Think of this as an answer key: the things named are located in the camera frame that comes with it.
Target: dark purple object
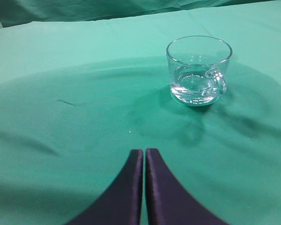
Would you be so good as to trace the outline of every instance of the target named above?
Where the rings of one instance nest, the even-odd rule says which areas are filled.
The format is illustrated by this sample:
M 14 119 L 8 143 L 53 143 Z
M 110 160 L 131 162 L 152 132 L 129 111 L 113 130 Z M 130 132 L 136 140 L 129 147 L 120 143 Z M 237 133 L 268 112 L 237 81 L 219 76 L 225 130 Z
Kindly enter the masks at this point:
M 146 203 L 150 225 L 228 225 L 184 189 L 158 149 L 146 151 Z
M 66 225 L 139 225 L 143 152 L 131 150 L 112 184 L 83 213 Z

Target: glass rim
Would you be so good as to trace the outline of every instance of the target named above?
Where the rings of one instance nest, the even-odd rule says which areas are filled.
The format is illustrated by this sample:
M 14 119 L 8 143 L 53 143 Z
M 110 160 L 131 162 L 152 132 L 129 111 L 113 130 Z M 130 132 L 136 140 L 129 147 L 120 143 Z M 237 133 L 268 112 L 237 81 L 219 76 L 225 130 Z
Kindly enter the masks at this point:
M 170 46 L 171 46 L 173 43 L 175 43 L 175 42 L 177 42 L 177 41 L 179 41 L 179 40 L 181 40 L 181 39 L 184 39 L 184 38 L 194 38 L 194 37 L 213 38 L 213 39 L 215 39 L 215 40 L 218 40 L 218 41 L 220 41 L 220 42 L 223 42 L 223 43 L 229 48 L 230 54 L 228 55 L 228 57 L 224 58 L 223 60 L 221 60 L 221 61 L 219 61 L 219 62 L 216 62 L 216 63 L 212 63 L 212 64 L 198 64 L 198 63 L 188 64 L 188 63 L 185 63 L 185 62 L 183 62 L 183 61 L 180 61 L 180 60 L 175 59 L 175 58 L 170 54 L 169 48 L 170 48 Z M 219 39 L 219 38 L 216 38 L 216 37 L 211 37 L 211 36 L 205 36 L 205 35 L 193 35 L 193 36 L 180 37 L 180 38 L 178 38 L 178 39 L 173 40 L 172 42 L 170 42 L 170 43 L 168 44 L 168 46 L 167 46 L 167 48 L 166 48 L 166 52 L 167 52 L 167 56 L 168 56 L 171 60 L 174 60 L 175 62 L 178 62 L 178 63 L 180 63 L 180 64 L 182 64 L 182 65 L 185 65 L 185 66 L 200 65 L 201 67 L 212 67 L 212 66 L 218 65 L 218 64 L 220 64 L 220 63 L 223 63 L 223 62 L 225 62 L 225 61 L 228 61 L 228 60 L 231 58 L 231 56 L 232 56 L 233 50 L 232 50 L 231 46 L 230 46 L 227 42 L 225 42 L 224 40 L 222 40 L 222 39 Z

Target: table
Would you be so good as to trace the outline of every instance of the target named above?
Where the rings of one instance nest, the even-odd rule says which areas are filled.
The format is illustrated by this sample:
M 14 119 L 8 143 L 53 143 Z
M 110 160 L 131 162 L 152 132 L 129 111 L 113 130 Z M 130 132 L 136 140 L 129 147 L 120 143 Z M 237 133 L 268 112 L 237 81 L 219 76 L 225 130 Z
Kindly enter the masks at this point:
M 169 94 L 165 48 L 188 35 L 234 50 L 211 107 Z M 223 220 L 281 225 L 281 0 L 0 29 L 1 225 L 63 224 L 147 147 Z

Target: mug handle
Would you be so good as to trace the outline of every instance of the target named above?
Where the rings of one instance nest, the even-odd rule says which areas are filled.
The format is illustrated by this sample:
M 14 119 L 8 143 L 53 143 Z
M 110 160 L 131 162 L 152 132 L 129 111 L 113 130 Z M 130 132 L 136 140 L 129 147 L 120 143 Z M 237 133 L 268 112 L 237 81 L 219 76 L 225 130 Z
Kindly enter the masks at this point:
M 205 77 L 209 79 L 214 79 L 216 86 L 218 88 L 219 94 L 223 95 L 227 91 L 226 80 L 224 75 L 221 73 L 220 69 L 215 67 L 205 72 Z

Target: clear glass cup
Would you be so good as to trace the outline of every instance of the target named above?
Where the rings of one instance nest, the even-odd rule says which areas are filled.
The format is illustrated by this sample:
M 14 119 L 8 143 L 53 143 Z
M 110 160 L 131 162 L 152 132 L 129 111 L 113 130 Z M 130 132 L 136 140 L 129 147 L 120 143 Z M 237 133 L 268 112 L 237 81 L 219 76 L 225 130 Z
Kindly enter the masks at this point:
M 166 52 L 175 100 L 188 106 L 209 105 L 226 92 L 229 44 L 214 37 L 188 36 L 172 41 Z

